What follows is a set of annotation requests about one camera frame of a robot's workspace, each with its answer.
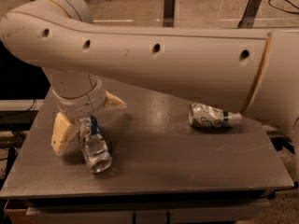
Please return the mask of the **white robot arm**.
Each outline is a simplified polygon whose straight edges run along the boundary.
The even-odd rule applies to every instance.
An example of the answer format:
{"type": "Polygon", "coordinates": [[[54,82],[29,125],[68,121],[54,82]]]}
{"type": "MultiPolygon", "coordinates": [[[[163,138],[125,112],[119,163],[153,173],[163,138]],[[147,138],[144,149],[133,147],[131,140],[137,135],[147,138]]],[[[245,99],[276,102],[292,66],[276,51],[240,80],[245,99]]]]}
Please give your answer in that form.
{"type": "Polygon", "coordinates": [[[84,0],[35,0],[2,18],[1,40],[26,63],[241,113],[298,140],[295,29],[100,26],[84,0]]]}

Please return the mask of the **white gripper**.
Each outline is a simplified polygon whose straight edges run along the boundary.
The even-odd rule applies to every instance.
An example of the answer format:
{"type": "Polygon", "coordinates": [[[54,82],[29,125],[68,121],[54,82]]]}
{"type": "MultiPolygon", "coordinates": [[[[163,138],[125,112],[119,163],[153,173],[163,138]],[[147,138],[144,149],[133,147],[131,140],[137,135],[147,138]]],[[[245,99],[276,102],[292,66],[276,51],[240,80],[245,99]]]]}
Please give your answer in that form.
{"type": "Polygon", "coordinates": [[[105,90],[99,76],[49,68],[44,68],[43,71],[61,111],[55,117],[51,136],[51,146],[57,156],[64,153],[78,134],[78,125],[69,119],[92,116],[101,107],[105,110],[127,108],[121,98],[105,90]]]}

